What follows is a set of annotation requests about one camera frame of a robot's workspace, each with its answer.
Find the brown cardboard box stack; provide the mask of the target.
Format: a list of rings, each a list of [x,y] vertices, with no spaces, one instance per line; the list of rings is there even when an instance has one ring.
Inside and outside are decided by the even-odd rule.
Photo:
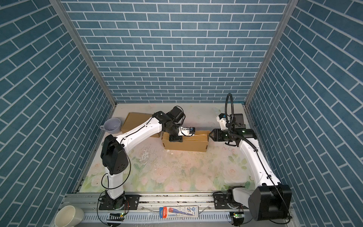
[[[209,144],[209,133],[210,131],[196,131],[194,136],[182,136],[182,142],[170,142],[169,134],[164,132],[162,144],[164,149],[168,150],[206,152]]]

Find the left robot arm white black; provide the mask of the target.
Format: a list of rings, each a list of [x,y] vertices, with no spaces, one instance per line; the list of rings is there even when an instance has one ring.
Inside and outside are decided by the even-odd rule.
[[[185,113],[180,106],[175,106],[168,113],[155,112],[141,125],[118,137],[108,135],[102,147],[101,159],[106,170],[108,185],[102,186],[106,189],[106,202],[110,203],[113,210],[126,207],[126,198],[123,185],[123,171],[129,166],[128,153],[136,145],[145,139],[160,132],[169,134],[169,141],[182,142],[179,134],[184,122]]]

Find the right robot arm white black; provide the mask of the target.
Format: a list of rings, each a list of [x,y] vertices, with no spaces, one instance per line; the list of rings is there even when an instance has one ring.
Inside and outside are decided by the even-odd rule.
[[[215,142],[237,147],[246,156],[256,185],[253,191],[245,185],[229,187],[226,192],[227,203],[238,208],[247,207],[255,221],[269,220],[276,223],[278,219],[284,219],[284,223],[288,224],[291,220],[289,207],[292,191],[289,185],[281,183],[269,167],[256,134],[244,124],[243,114],[221,113],[216,120],[220,127],[213,129],[209,137]]]

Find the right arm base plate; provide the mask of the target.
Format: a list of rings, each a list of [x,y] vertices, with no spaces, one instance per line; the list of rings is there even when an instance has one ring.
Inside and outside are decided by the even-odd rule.
[[[238,203],[234,200],[233,196],[229,192],[214,192],[212,194],[213,201],[214,201],[214,207],[216,210],[226,210],[226,209],[247,209],[246,206],[244,206],[241,203]]]

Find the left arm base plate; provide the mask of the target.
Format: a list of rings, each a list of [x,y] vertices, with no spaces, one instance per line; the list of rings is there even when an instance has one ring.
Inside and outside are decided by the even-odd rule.
[[[117,199],[112,199],[108,193],[103,193],[98,199],[98,209],[101,211],[116,211],[116,210],[136,210],[139,205],[140,196],[137,194],[121,195]]]

